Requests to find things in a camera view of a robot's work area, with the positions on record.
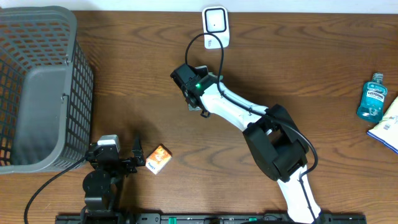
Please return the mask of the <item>orange small box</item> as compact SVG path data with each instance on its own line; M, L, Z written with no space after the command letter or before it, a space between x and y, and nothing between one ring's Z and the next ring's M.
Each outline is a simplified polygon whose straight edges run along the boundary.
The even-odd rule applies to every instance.
M157 175L172 159L172 153L160 144L147 158L146 167Z

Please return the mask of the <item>teal mouthwash bottle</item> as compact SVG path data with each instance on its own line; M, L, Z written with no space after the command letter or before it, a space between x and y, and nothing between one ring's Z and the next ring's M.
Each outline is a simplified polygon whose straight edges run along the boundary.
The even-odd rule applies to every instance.
M384 100L387 95L387 88L383 83L383 73L373 74L371 81L363 86L363 94L359 104L357 115L371 123L378 123L383 117Z

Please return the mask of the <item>cream snack bag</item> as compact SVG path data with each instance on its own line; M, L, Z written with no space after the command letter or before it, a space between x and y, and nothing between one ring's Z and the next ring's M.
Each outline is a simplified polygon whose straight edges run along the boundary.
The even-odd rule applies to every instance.
M367 132L397 154L397 98L391 103L381 121Z

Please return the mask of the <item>light green tissue pack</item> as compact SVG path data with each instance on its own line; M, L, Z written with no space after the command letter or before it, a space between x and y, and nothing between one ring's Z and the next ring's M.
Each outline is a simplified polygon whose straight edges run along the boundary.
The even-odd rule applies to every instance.
M200 111L201 108L198 107L198 106L193 107L192 105L188 104L188 110L189 110L189 111Z

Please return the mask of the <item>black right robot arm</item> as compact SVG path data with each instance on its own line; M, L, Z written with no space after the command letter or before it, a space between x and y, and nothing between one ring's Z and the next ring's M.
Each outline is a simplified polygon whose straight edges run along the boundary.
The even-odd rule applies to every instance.
M202 117L216 114L238 128L260 170L279 185L287 214L296 223L318 223L322 213L312 194L307 175L307 152L312 143L299 131L287 110L252 103L229 90L221 77L210 72L171 74L191 108Z

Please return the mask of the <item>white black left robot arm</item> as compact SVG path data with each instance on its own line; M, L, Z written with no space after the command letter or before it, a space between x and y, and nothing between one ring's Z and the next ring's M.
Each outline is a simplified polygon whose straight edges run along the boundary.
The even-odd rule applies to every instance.
M124 179L146 164L139 137L131 149L133 156L119 156L120 143L117 135L104 135L90 145L86 160L94 171L83 180L85 206L80 212L80 223L135 223L136 217L119 209Z

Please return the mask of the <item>white barcode scanner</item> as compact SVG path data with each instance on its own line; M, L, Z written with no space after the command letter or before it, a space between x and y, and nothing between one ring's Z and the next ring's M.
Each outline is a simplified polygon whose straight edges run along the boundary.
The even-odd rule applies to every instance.
M223 48L229 45L228 11L223 6L206 7L202 11L203 31L220 39Z

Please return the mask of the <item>grey plastic basket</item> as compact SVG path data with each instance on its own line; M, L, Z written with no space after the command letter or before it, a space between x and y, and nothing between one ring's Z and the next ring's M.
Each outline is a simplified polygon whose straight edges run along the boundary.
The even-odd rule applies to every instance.
M90 144L94 74L60 6L1 10L1 174L57 172Z

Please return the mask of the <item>black mounting rail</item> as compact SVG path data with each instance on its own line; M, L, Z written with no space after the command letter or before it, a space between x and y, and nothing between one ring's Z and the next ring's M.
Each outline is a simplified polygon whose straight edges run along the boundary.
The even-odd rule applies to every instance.
M135 214L129 218L91 217L81 215L58 215L56 224L67 223L135 223L135 224L239 224L239 223L293 223L284 213L267 213L265 215L161 215L158 213ZM316 223L324 224L366 224L364 215L321 214Z

